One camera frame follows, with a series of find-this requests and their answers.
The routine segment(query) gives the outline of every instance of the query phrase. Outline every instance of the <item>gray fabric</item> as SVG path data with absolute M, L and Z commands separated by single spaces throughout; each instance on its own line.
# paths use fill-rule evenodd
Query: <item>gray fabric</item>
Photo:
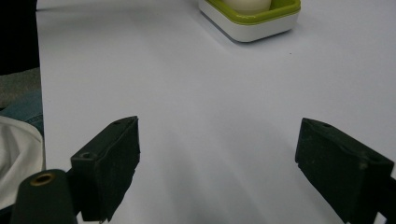
M 41 89 L 40 69 L 0 76 L 0 108 L 7 107 L 28 91 Z

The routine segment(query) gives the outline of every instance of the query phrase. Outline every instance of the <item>white egg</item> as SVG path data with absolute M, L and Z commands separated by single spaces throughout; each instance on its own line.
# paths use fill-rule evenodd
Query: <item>white egg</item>
M 233 10 L 242 14 L 255 14 L 267 11 L 271 0 L 223 0 Z

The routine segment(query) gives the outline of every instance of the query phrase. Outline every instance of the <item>container lid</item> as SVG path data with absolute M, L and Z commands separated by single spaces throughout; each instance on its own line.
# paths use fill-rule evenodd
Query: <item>container lid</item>
M 206 0 L 206 2 L 216 8 L 230 21 L 242 25 L 255 25 L 286 17 L 297 13 L 301 8 L 300 0 L 272 0 L 270 9 L 268 11 L 252 15 L 245 15 L 236 12 L 221 0 Z

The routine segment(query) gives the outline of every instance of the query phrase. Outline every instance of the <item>white cloth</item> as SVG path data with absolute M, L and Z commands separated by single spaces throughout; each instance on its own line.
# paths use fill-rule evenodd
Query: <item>white cloth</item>
M 15 203 L 20 183 L 44 169 L 44 142 L 32 125 L 0 116 L 0 209 Z

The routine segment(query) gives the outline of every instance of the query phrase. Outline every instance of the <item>green-rimmed container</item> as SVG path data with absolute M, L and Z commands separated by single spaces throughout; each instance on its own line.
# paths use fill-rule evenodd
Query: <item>green-rimmed container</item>
M 301 9 L 300 0 L 273 0 L 268 11 L 241 14 L 221 0 L 200 0 L 199 8 L 232 39 L 254 41 L 294 27 Z

